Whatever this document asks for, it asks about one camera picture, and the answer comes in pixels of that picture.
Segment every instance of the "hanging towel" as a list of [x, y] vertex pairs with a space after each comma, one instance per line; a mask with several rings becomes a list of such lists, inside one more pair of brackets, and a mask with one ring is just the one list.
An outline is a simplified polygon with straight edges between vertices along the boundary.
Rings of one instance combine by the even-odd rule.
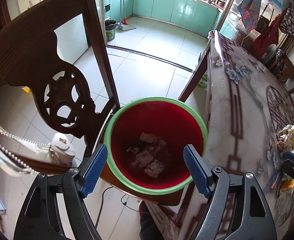
[[261, 4], [262, 0], [242, 0], [237, 6], [247, 34], [257, 27]]

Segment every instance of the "mop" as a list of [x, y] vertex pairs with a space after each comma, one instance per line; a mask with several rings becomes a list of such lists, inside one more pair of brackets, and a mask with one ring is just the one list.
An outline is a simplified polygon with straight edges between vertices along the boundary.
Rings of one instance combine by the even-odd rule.
[[[124, 16], [124, 20], [123, 22], [121, 22], [121, 5], [123, 3], [123, 16]], [[133, 30], [136, 29], [136, 27], [133, 27], [131, 25], [128, 24], [127, 19], [126, 19], [126, 8], [125, 8], [125, 0], [120, 0], [120, 23], [118, 23], [119, 25], [119, 29], [121, 29], [122, 31], [127, 31], [127, 30]]]

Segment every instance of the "tiled floor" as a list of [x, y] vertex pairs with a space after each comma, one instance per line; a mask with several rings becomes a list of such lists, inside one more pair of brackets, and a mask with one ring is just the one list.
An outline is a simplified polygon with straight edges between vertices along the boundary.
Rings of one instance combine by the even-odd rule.
[[[185, 70], [148, 57], [115, 49], [107, 49], [107, 52], [122, 106], [134, 99], [147, 96], [178, 98], [191, 76], [191, 73]], [[108, 98], [92, 49], [89, 48], [74, 65], [85, 75], [91, 97], [96, 104], [96, 111], [100, 112]], [[205, 101], [206, 90], [196, 87], [186, 103], [204, 116]], [[41, 143], [50, 142], [56, 132], [42, 120], [31, 93], [9, 85], [4, 85], [0, 90], [0, 125], [10, 133]], [[76, 161], [79, 164], [85, 149], [84, 140], [72, 135], [68, 135], [68, 138], [76, 149]], [[32, 156], [18, 144], [4, 138], [0, 143], [14, 152]], [[2, 219], [8, 239], [13, 238], [18, 213], [33, 180], [34, 176], [31, 175], [9, 177], [0, 170], [0, 198], [7, 208], [7, 214], [2, 216]], [[85, 200], [94, 223], [100, 208], [102, 192], [107, 187], [109, 184], [99, 179], [94, 192]], [[105, 193], [104, 207], [98, 225], [98, 232], [103, 240], [139, 239], [139, 214], [121, 204], [122, 196], [123, 192], [115, 188]], [[131, 208], [138, 209], [138, 199], [126, 196], [124, 200], [127, 200]], [[62, 195], [59, 195], [58, 203], [66, 236], [73, 239]], [[178, 209], [178, 206], [173, 207], [176, 212]]]
[[136, 29], [117, 28], [115, 39], [108, 44], [157, 56], [192, 70], [208, 41], [201, 35], [156, 20], [130, 17], [128, 23]]

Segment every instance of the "dark pants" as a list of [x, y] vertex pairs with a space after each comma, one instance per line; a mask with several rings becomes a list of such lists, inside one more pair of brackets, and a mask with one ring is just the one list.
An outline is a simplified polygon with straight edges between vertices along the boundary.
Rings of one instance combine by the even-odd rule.
[[140, 226], [141, 230], [139, 233], [141, 240], [164, 240], [162, 234], [160, 233], [154, 219], [149, 213], [146, 203], [142, 201], [139, 205], [140, 214]]

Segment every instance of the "bucket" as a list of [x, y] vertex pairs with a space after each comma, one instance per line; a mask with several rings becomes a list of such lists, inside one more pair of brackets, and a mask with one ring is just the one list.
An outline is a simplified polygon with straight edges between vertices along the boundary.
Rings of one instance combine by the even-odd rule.
[[[161, 136], [167, 143], [173, 165], [155, 179], [144, 169], [137, 172], [128, 165], [126, 151], [142, 132]], [[105, 132], [107, 163], [127, 187], [149, 195], [164, 195], [188, 185], [192, 178], [183, 159], [183, 149], [192, 144], [201, 155], [207, 142], [207, 128], [201, 117], [181, 101], [150, 97], [130, 102], [111, 118]]]
[[108, 41], [112, 41], [115, 39], [115, 29], [117, 27], [117, 22], [114, 20], [106, 20], [105, 21], [105, 27], [106, 27], [106, 36]]

